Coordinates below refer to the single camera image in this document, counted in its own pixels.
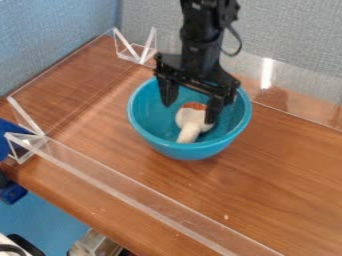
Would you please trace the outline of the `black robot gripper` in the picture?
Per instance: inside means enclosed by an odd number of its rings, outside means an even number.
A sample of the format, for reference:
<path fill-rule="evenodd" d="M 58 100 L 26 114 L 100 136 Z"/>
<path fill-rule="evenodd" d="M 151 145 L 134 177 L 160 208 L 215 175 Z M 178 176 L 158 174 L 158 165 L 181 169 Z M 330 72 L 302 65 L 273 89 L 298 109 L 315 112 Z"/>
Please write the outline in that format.
<path fill-rule="evenodd" d="M 181 55 L 158 52 L 154 59 L 156 61 L 154 75 L 159 82 L 163 105 L 171 106 L 178 99 L 179 86 L 186 86 L 209 96 L 218 95 L 210 97 L 205 117 L 205 123 L 214 124 L 225 105 L 235 100 L 241 81 L 223 70 L 219 63 L 214 64 L 209 73 L 201 73 L 182 68 Z"/>

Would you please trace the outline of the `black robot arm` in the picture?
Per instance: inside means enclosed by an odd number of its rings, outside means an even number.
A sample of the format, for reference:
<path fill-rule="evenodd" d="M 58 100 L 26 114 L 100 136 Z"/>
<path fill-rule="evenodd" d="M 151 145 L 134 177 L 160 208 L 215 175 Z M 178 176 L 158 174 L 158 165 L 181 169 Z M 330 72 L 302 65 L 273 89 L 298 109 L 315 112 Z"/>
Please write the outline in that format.
<path fill-rule="evenodd" d="M 179 36 L 182 53 L 155 54 L 154 75 L 158 80 L 162 103 L 168 107 L 178 99 L 179 87 L 209 96 L 205 123 L 214 124 L 223 108 L 235 100 L 241 81 L 221 66 L 221 54 L 234 57 L 222 49 L 225 30 L 242 42 L 233 28 L 238 20 L 238 0 L 181 0 L 183 25 Z"/>

